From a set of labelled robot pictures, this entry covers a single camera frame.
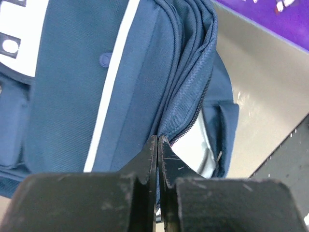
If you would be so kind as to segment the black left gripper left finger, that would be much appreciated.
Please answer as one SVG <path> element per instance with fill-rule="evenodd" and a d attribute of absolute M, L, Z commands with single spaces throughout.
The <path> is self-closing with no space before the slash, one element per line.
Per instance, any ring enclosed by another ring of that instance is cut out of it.
<path fill-rule="evenodd" d="M 157 137 L 113 173 L 47 173 L 24 180 L 3 232 L 155 231 Z"/>

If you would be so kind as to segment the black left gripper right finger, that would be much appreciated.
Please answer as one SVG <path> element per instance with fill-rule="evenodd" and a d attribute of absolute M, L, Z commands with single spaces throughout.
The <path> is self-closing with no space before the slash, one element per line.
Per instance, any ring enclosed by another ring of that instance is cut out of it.
<path fill-rule="evenodd" d="M 161 218 L 167 232 L 306 232 L 289 188 L 272 179 L 205 179 L 158 140 Z"/>

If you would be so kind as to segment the navy blue student backpack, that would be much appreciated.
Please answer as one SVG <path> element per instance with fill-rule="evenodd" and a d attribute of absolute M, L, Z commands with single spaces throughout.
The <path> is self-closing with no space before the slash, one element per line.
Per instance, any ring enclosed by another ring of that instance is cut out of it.
<path fill-rule="evenodd" d="M 29 175 L 115 172 L 166 136 L 227 175 L 239 106 L 209 0 L 3 0 L 0 194 Z"/>

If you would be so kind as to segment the purple card box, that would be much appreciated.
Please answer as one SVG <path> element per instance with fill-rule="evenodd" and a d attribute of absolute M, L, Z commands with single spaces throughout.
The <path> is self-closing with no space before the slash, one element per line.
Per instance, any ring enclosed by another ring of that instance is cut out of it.
<path fill-rule="evenodd" d="M 285 0 L 283 11 L 276 0 L 219 0 L 221 5 L 246 17 L 267 30 L 309 50 L 309 2 Z"/>

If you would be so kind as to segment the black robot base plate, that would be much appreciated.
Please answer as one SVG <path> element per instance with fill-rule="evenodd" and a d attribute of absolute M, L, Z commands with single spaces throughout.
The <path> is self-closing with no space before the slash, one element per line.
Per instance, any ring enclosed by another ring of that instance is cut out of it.
<path fill-rule="evenodd" d="M 306 116 L 255 170 L 251 178 L 272 178 L 288 186 L 301 215 L 309 214 L 309 117 Z"/>

